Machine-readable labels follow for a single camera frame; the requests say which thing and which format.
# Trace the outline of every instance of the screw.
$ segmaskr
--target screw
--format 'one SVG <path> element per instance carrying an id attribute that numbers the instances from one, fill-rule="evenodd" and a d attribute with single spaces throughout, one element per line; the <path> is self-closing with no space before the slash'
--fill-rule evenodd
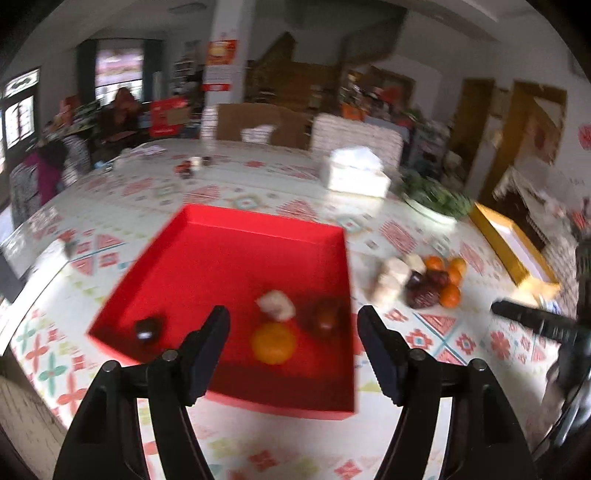
<path id="1" fill-rule="evenodd" d="M 420 348 L 413 348 L 412 350 L 410 350 L 409 356 L 413 360 L 420 362 L 421 360 L 425 360 L 427 354 L 424 350 L 421 350 Z"/>
<path id="2" fill-rule="evenodd" d="M 483 372 L 486 370 L 487 364 L 484 360 L 480 360 L 479 358 L 475 358 L 470 362 L 474 368 L 476 368 L 479 372 Z"/>
<path id="3" fill-rule="evenodd" d="M 119 364 L 115 360 L 109 360 L 103 364 L 105 372 L 112 372 Z"/>
<path id="4" fill-rule="evenodd" d="M 174 362 L 178 357 L 178 352 L 176 350 L 166 350 L 162 354 L 162 359 L 165 362 Z"/>

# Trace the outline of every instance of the orange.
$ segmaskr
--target orange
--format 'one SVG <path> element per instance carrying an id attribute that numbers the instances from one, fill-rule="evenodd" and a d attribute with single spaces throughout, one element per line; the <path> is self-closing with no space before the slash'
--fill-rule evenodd
<path id="1" fill-rule="evenodd" d="M 296 336 L 284 323 L 264 323 L 252 334 L 251 348 L 259 362 L 280 365 L 296 351 Z"/>
<path id="2" fill-rule="evenodd" d="M 447 309 L 456 308 L 462 301 L 462 292 L 455 285 L 449 284 L 439 292 L 439 303 Z"/>
<path id="3" fill-rule="evenodd" d="M 443 263 L 443 259 L 435 255 L 426 257 L 425 259 L 423 259 L 423 261 L 425 263 L 425 267 L 427 267 L 427 270 L 445 270 L 445 264 Z"/>
<path id="4" fill-rule="evenodd" d="M 449 266 L 457 268 L 460 275 L 463 277 L 466 275 L 466 271 L 468 270 L 468 265 L 466 264 L 466 260 L 462 257 L 455 257 L 449 261 Z"/>
<path id="5" fill-rule="evenodd" d="M 462 274 L 456 267 L 448 267 L 447 274 L 449 275 L 449 283 L 456 287 L 462 285 Z"/>

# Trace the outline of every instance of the red tray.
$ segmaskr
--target red tray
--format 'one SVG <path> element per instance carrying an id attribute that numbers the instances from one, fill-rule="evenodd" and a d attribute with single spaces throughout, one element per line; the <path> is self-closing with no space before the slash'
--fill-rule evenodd
<path id="1" fill-rule="evenodd" d="M 350 318 L 343 229 L 261 213 L 187 205 L 131 267 L 88 331 L 123 363 L 147 362 L 201 327 L 214 305 L 230 311 L 230 335 L 207 396 L 265 413 L 340 420 L 354 413 L 351 322 L 328 340 L 299 327 L 297 350 L 282 365 L 258 362 L 250 337 L 268 321 L 255 300 L 281 290 L 298 314 L 339 298 Z M 165 318 L 158 342 L 142 346 L 134 323 Z"/>

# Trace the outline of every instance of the dining table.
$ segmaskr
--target dining table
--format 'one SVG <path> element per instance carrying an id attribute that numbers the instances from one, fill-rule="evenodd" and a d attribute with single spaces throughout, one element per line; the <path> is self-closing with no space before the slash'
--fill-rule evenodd
<path id="1" fill-rule="evenodd" d="M 150 148 L 155 146 L 162 150 L 155 153 Z M 199 157 L 209 158 L 192 176 L 176 173 L 181 162 Z M 393 193 L 374 198 L 327 190 L 319 178 L 322 161 L 309 151 L 269 145 L 156 140 L 122 154 L 113 169 L 81 178 L 13 233 L 7 243 L 26 244 L 29 255 L 57 238 L 69 246 L 68 263 L 10 343 L 29 381 L 65 427 L 109 359 L 87 337 L 94 318 L 175 213 L 194 203 L 342 227 L 353 315 L 371 303 L 384 260 L 411 252 L 463 257 L 467 273 L 455 309 L 413 310 L 399 299 L 378 313 L 410 347 L 439 361 L 467 365 L 484 359 L 525 429 L 540 405 L 557 345 L 490 313 L 497 299 L 525 301 L 527 295 L 517 290 L 485 237 L 469 219 L 440 225 Z M 194 247 L 207 251 L 206 245 Z M 5 300 L 0 316 L 7 308 Z M 372 479 L 401 408 L 382 394 L 364 352 L 355 355 L 354 382 L 355 413 L 344 420 L 260 413 L 205 397 L 187 411 L 216 479 Z M 442 399 L 426 480 L 439 478 L 450 411 L 451 400 Z M 148 400 L 138 400 L 138 416 L 150 477 L 164 479 Z"/>

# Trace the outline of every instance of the poster on pillar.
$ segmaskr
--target poster on pillar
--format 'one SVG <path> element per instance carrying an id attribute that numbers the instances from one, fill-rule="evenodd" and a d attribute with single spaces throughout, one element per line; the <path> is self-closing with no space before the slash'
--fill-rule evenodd
<path id="1" fill-rule="evenodd" d="M 228 92 L 236 73 L 234 58 L 238 40 L 216 40 L 209 42 L 207 62 L 203 78 L 206 92 Z"/>

